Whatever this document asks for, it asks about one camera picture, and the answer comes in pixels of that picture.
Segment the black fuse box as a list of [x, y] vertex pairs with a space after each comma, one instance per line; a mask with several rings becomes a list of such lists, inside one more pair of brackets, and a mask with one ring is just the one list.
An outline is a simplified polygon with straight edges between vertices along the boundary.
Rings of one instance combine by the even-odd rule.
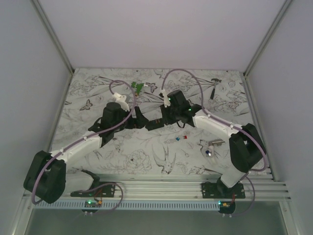
[[151, 120], [145, 126], [145, 128], [148, 131], [156, 130], [156, 129], [159, 129], [159, 128], [162, 128], [162, 127], [164, 127], [164, 123], [163, 123], [163, 120], [161, 118], [155, 119], [155, 120]]

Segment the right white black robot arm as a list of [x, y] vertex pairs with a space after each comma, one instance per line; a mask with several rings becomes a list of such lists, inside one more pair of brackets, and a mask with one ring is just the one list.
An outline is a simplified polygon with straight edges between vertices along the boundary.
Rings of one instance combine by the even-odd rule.
[[165, 125], [181, 122], [208, 131], [229, 143], [231, 165], [218, 180], [217, 193], [220, 197], [232, 195], [234, 186], [261, 159], [266, 158], [264, 144], [253, 124], [233, 124], [209, 113], [201, 105], [191, 106], [180, 90], [170, 93], [161, 90], [160, 96], [163, 98], [160, 108]]

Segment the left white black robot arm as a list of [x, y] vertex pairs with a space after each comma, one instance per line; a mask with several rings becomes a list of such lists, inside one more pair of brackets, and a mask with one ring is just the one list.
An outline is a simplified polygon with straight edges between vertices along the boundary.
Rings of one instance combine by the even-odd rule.
[[68, 168], [89, 153], [103, 147], [113, 139], [116, 132], [124, 129], [141, 129], [148, 124], [139, 107], [124, 111], [120, 104], [109, 102], [102, 116], [88, 129], [82, 138], [67, 147], [52, 152], [39, 151], [35, 154], [23, 183], [25, 190], [35, 198], [49, 204], [57, 201], [64, 194], [84, 192], [93, 197], [99, 193], [99, 178], [92, 172], [81, 170], [68, 173]]

